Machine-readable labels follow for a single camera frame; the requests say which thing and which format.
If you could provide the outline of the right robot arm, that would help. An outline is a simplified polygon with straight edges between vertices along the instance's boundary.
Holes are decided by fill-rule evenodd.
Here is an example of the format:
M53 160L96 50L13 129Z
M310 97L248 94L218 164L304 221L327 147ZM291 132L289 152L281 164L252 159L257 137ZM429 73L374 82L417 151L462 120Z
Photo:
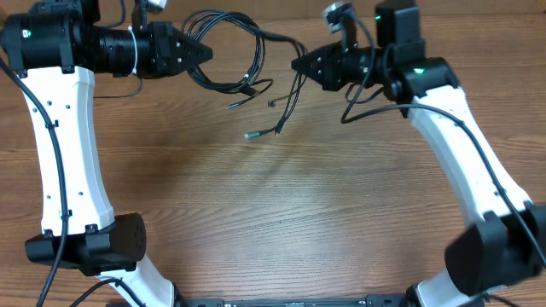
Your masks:
M458 199L464 232L444 252L444 269L393 298L369 306L481 306L494 292L539 275L545 267L545 210L506 172L477 125L448 62L429 57L420 10L412 1L375 7L376 35L357 43L364 23L350 3L323 11L342 38L293 61L296 72L325 90L345 90L351 105L373 88L421 133Z

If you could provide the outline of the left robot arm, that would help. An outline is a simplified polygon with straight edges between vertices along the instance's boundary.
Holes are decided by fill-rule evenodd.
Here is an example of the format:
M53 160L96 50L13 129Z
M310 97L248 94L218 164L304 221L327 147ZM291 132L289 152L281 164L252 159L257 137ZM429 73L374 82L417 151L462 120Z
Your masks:
M43 186L41 232L26 255L52 272L76 269L111 285L131 306L182 306L177 286L146 253L143 219L118 215L105 191L94 126L96 75L176 76L212 50L169 22L162 1L135 4L127 29L100 25L96 1L40 1L3 23L2 69L24 94Z

